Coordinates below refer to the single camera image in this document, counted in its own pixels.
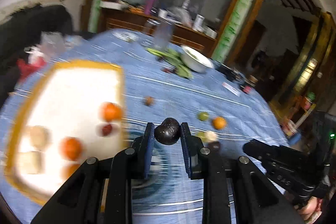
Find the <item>plate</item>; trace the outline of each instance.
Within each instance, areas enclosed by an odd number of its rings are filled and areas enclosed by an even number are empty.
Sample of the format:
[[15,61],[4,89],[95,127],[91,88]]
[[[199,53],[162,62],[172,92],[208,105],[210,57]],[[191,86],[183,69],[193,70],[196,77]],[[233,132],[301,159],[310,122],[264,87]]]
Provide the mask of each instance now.
[[134,42],[139,39],[139,36],[137,36],[136,34],[132,32],[127,32],[127,31],[114,31],[113,36],[121,40],[127,41],[127,42]]
[[[100,135],[105,122],[100,117],[103,102],[124,108],[123,71],[119,66],[87,60],[58,63],[41,78],[31,96],[19,110],[7,149],[5,176],[9,183],[40,205],[65,182],[62,170],[75,162],[59,153],[65,137],[77,137],[84,146],[76,163],[93,156],[99,160],[115,156],[125,148],[121,121],[114,122],[115,131]],[[35,151],[25,134],[27,126],[43,126],[49,132],[49,142],[41,152],[43,170],[40,174],[25,174],[18,168],[18,153]]]

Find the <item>table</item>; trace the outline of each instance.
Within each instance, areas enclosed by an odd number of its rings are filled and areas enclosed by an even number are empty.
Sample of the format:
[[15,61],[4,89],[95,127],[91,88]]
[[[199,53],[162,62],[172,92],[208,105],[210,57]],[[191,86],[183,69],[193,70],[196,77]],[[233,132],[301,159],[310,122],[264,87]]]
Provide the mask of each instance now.
[[[227,82],[238,89],[238,84],[229,82],[216,70],[206,74],[193,72],[194,79],[187,80],[171,73],[165,73],[165,62],[158,62],[138,42],[127,43],[115,38],[112,31],[97,35],[89,42],[68,50],[51,60],[41,71],[29,76],[6,101],[0,112],[0,156],[5,162],[8,133],[16,112],[29,96],[34,84],[55,62],[72,59],[111,62],[121,65],[125,72],[125,127],[129,140],[143,133],[147,122],[160,124],[166,117],[176,118],[180,123],[188,122],[192,134],[198,131],[214,130],[211,122],[197,119],[200,111],[207,111],[210,117],[223,116],[227,126],[215,130],[221,142],[221,153],[230,158],[243,155],[244,143],[255,138],[270,145],[287,145],[278,122],[267,103],[255,91],[237,97],[221,84]],[[176,45],[170,47],[181,50]],[[145,96],[152,96],[155,104],[143,104]],[[260,162],[252,161],[262,169]],[[191,181],[185,172],[180,141],[172,146],[155,142],[151,174],[146,182],[136,182],[133,191],[133,212],[135,224],[143,223],[201,223],[203,182]],[[40,206],[11,187],[0,172],[0,192],[23,224],[30,223]],[[234,206],[231,206],[234,219]]]

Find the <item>purple bottle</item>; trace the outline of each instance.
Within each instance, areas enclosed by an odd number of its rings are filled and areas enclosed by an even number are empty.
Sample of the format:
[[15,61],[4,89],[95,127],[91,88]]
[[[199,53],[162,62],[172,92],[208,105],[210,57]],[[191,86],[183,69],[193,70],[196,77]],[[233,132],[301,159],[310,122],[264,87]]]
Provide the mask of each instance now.
[[155,0],[146,0],[145,15],[150,15]]

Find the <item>wooden drawer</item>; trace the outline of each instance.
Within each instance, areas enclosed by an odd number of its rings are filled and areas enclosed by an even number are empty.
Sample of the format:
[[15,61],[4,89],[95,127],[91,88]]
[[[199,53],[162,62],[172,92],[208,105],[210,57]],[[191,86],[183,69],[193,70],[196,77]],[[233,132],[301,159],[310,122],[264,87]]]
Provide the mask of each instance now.
[[[133,14],[129,11],[103,9],[106,19],[106,29],[125,28],[132,31],[143,31],[143,26],[148,19],[156,19],[153,16],[143,14]],[[210,57],[212,46],[215,39],[205,34],[196,32],[188,27],[176,25],[171,42],[176,45],[186,45],[196,49],[207,57]]]

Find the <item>avocado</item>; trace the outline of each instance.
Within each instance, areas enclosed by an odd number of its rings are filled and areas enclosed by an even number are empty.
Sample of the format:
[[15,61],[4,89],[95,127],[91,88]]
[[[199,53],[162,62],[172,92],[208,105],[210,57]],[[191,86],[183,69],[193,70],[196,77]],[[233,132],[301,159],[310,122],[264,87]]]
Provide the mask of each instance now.
[[180,124],[174,118],[166,118],[154,130],[155,139],[164,145],[172,145],[180,138]]

